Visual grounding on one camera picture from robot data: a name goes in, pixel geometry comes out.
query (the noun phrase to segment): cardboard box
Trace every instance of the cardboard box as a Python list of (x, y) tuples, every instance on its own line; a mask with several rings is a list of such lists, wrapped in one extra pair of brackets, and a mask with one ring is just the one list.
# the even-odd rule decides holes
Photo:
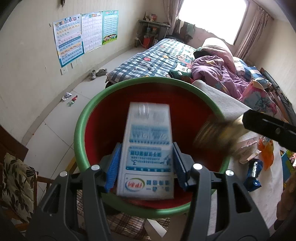
[(174, 198), (170, 108), (131, 103), (124, 133), (117, 195), (138, 199)]

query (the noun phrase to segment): shoe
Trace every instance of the shoe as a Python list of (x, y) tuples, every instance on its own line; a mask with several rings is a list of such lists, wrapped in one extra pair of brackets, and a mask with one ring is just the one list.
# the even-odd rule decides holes
[(91, 73), (90, 73), (90, 79), (91, 80), (94, 80), (95, 78), (96, 78), (96, 71), (95, 70), (93, 70)]
[(107, 74), (107, 69), (99, 69), (98, 72), (96, 73), (96, 75), (99, 76), (103, 76)]

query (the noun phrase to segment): metal screw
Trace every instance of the metal screw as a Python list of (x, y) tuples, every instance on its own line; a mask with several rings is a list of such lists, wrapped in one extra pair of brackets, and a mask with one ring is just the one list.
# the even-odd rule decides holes
[(59, 175), (60, 175), (61, 177), (65, 177), (65, 176), (68, 175), (68, 173), (67, 173), (66, 171), (62, 171), (62, 172), (60, 172)]
[(234, 175), (234, 172), (232, 170), (226, 170), (225, 173), (227, 176), (230, 176), (230, 177)]
[(100, 166), (99, 165), (93, 165), (93, 166), (91, 166), (91, 169), (93, 171), (96, 171), (96, 170), (99, 170), (100, 169)]
[(276, 134), (279, 135), (281, 132), (281, 129), (280, 128), (276, 128)]
[(193, 164), (193, 168), (194, 168), (195, 170), (201, 170), (201, 169), (202, 169), (202, 165), (199, 164), (199, 163), (195, 163), (195, 164)]

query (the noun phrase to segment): blue checkered quilt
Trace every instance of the blue checkered quilt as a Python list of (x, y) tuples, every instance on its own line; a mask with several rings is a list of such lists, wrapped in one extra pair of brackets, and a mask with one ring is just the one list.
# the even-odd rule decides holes
[(173, 39), (163, 39), (107, 73), (107, 80), (118, 83), (139, 77), (169, 77), (170, 70), (191, 72), (196, 49)]

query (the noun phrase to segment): window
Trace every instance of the window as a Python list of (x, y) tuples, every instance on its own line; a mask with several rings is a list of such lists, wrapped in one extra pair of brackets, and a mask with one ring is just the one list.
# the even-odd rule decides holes
[(179, 19), (195, 24), (233, 45), (248, 6), (246, 0), (184, 0)]

